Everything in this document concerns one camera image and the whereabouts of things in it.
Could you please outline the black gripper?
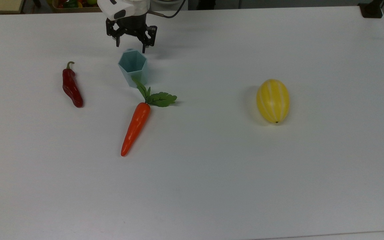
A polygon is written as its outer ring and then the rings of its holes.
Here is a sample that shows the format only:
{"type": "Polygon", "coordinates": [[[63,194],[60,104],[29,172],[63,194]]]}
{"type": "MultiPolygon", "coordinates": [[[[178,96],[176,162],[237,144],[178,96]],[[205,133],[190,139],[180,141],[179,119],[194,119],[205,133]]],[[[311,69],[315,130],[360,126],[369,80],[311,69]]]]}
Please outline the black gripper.
{"type": "Polygon", "coordinates": [[[118,20],[106,19],[106,34],[116,41],[116,47],[119,47],[120,37],[124,34],[138,36],[139,41],[143,44],[142,53],[148,47],[155,44],[157,26],[146,26],[147,14],[139,16],[129,16],[118,20]]]}

